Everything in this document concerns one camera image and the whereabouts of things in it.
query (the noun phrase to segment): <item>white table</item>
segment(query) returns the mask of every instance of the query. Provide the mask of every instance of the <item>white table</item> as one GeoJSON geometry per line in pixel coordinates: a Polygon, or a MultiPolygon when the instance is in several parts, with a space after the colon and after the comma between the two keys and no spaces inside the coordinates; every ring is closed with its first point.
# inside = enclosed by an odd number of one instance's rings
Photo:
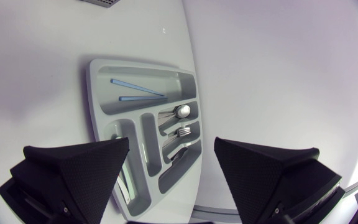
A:
{"type": "MultiPolygon", "coordinates": [[[[0,0],[0,186],[24,159],[26,145],[94,141],[85,82],[85,67],[94,58],[194,72],[182,2],[124,0],[104,8],[77,0],[0,0]]],[[[196,191],[174,190],[142,221],[188,219],[196,191]]],[[[18,222],[0,196],[0,223],[18,222]]],[[[112,222],[125,222],[113,199],[102,219],[112,222]]]]}

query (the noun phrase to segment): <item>blue chopstick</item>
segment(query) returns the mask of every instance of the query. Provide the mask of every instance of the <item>blue chopstick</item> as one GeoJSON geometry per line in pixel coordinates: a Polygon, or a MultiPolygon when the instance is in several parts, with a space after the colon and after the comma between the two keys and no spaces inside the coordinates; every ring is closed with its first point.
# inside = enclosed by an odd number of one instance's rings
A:
{"type": "Polygon", "coordinates": [[[157,91],[146,89],[146,88],[143,88],[141,86],[133,85],[133,84],[126,83],[126,82],[123,82],[123,81],[115,80],[113,78],[110,80],[110,82],[113,83],[113,84],[129,87],[129,88],[134,88],[136,90],[146,91],[147,93],[153,93],[153,94],[160,95],[160,96],[164,95],[164,94],[159,93],[157,91]]]}
{"type": "Polygon", "coordinates": [[[161,100],[167,99],[166,96],[120,96],[120,101],[131,101],[131,100],[161,100]]]}

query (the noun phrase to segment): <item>gray plastic cutlery tray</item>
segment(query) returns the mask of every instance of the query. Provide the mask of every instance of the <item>gray plastic cutlery tray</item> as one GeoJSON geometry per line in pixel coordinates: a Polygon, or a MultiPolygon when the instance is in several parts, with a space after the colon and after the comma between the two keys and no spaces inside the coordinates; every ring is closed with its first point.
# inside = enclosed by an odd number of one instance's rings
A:
{"type": "Polygon", "coordinates": [[[126,203],[119,184],[114,186],[113,195],[124,218],[136,220],[169,194],[201,159],[201,113],[195,74],[147,63],[95,59],[87,68],[86,81],[96,140],[129,138],[130,151],[123,165],[127,171],[122,174],[127,174],[124,178],[132,192],[131,200],[126,203]],[[167,98],[119,101],[120,96],[153,94],[115,85],[111,79],[157,91],[167,98]],[[190,107],[186,118],[173,117],[164,123],[158,120],[159,113],[173,111],[179,105],[190,107]],[[190,127],[191,134],[163,147],[180,127],[190,127]],[[187,150],[173,165],[172,158],[184,147],[187,150]]]}

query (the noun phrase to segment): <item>white wall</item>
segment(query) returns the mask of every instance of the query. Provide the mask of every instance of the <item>white wall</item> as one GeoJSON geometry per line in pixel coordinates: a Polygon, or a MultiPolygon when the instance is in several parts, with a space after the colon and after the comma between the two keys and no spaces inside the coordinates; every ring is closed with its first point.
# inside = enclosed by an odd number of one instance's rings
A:
{"type": "Polygon", "coordinates": [[[235,208],[214,138],[302,149],[349,184],[358,159],[358,2],[184,0],[204,155],[197,205],[235,208]]]}

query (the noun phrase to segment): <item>fork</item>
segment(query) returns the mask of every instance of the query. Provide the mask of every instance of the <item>fork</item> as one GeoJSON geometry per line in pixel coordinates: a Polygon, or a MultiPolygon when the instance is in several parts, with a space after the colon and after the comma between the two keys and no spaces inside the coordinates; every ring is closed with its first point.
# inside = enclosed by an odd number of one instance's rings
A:
{"type": "Polygon", "coordinates": [[[182,127],[182,128],[178,128],[177,129],[177,133],[174,134],[173,136],[170,136],[168,138],[168,140],[166,140],[163,144],[162,147],[167,146],[168,144],[170,144],[171,142],[173,142],[174,140],[176,140],[176,138],[181,138],[183,136],[186,136],[188,134],[191,134],[191,129],[190,127],[182,127]]]}

